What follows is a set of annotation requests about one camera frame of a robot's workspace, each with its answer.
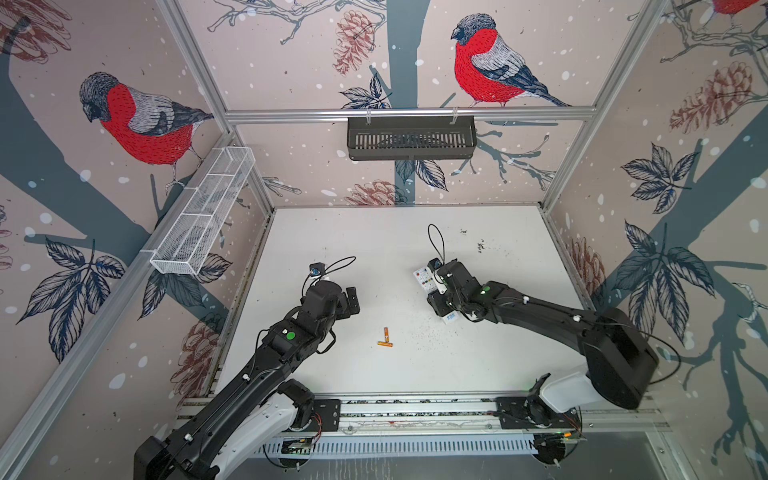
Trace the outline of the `white remote control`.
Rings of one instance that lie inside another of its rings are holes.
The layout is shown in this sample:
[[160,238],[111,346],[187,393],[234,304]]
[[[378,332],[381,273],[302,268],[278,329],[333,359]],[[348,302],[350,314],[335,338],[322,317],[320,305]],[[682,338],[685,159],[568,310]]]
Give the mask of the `white remote control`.
[[446,324],[456,321],[458,319],[458,312],[447,303],[445,296],[446,287],[435,280],[433,273],[427,267],[424,267],[415,270],[413,276],[425,291],[427,302],[435,314]]

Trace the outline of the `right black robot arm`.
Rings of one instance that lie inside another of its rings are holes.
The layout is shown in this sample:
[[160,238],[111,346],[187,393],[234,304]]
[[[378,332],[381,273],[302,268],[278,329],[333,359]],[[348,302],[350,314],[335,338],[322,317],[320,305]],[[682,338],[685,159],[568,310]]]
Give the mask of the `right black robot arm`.
[[454,259],[434,258],[427,270],[437,289],[427,295],[434,312],[459,313],[471,322],[488,321],[532,331],[582,355],[582,377],[602,399],[625,410],[641,403],[658,365],[647,335],[621,310],[603,314],[558,305],[524,294],[506,284],[484,284]]

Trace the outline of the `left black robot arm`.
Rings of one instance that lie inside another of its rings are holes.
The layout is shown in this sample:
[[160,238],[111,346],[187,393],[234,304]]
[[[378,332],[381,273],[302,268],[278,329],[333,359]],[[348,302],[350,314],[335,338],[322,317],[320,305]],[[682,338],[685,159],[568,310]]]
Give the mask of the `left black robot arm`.
[[202,410],[166,439],[141,444],[134,478],[224,479],[276,434],[308,426],[315,396],[290,376],[322,342],[335,343],[336,321],[359,312],[355,288],[328,280],[312,285]]

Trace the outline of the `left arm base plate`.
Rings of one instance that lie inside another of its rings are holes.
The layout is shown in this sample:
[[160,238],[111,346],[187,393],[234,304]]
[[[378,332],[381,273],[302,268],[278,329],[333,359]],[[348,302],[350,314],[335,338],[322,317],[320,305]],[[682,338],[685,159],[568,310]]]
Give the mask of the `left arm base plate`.
[[312,406],[307,402],[297,403],[288,399],[289,406],[296,414],[293,423],[282,433],[312,433],[336,432],[339,429],[341,417],[341,401],[339,399],[315,399]]

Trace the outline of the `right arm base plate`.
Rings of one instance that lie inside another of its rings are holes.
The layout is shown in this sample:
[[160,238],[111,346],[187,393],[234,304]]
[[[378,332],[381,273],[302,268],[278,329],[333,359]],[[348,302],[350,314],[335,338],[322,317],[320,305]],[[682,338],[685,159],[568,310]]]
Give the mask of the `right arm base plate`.
[[497,397],[494,402],[495,416],[503,430],[579,430],[582,427],[577,410],[558,413],[537,398]]

